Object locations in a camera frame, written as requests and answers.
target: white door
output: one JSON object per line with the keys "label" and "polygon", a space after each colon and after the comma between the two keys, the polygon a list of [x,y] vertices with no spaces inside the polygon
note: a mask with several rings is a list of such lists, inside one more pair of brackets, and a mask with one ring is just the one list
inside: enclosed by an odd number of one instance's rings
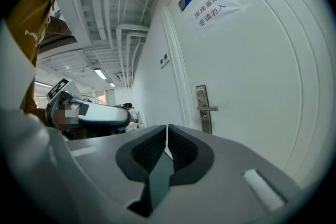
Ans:
{"label": "white door", "polygon": [[302,182],[325,143],[333,100],[330,56],[310,9],[303,0],[192,0],[182,12],[179,1],[169,10],[194,109],[205,84],[219,108],[213,135]]}

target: ceiling light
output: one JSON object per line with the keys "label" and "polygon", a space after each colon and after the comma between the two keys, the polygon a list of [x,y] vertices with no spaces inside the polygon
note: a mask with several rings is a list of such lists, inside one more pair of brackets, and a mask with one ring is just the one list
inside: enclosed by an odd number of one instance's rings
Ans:
{"label": "ceiling light", "polygon": [[37,81],[35,81],[35,84],[36,84],[36,85],[40,85],[40,86],[44,86],[44,87],[48,87],[48,88],[52,88],[52,87],[53,87],[53,86],[51,86],[51,85],[44,84],[44,83],[37,82]]}
{"label": "ceiling light", "polygon": [[94,70],[98,76],[100,76],[102,79],[106,79],[106,77],[104,76],[103,72],[101,72],[101,70],[99,68]]}

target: paper sign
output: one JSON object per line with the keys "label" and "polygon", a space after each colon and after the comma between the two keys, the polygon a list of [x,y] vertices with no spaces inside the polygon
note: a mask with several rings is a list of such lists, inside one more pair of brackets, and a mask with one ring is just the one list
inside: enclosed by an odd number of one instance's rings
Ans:
{"label": "paper sign", "polygon": [[188,13],[187,21],[200,38],[214,26],[223,25],[240,9],[237,0],[202,0]]}

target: brown jacket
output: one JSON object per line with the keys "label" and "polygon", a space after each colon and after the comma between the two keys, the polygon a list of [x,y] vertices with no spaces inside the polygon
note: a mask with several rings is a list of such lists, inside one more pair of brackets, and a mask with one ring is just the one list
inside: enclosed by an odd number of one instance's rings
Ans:
{"label": "brown jacket", "polygon": [[[50,9],[54,8],[54,2],[55,0],[18,0],[10,14],[5,17],[13,38],[34,67],[39,49],[38,42],[46,27]],[[38,109],[34,101],[34,82],[35,80],[27,90],[21,109],[25,113],[38,116],[47,125],[45,110]]]}

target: ceiling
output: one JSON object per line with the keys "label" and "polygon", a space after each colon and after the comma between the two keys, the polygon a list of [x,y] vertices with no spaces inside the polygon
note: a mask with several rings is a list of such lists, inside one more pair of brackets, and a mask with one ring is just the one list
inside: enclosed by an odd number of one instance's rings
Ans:
{"label": "ceiling", "polygon": [[[61,16],[58,12],[58,17],[66,22],[68,29],[64,37],[58,34],[55,42],[51,40],[41,46],[35,80],[54,86],[62,78],[72,79],[82,93],[113,89],[110,82],[116,87],[124,87],[127,83],[122,76],[121,55],[125,77],[126,58],[129,59],[128,86],[131,86],[132,59],[135,58],[135,70],[145,38],[131,38],[130,53],[126,55],[126,35],[134,30],[122,31],[120,51],[116,27],[119,24],[149,27],[154,3],[155,0],[58,0],[51,15],[54,16],[60,9]],[[135,50],[138,41],[142,44]],[[94,72],[96,68],[102,70],[106,80]],[[35,94],[45,94],[49,89],[35,85]]]}

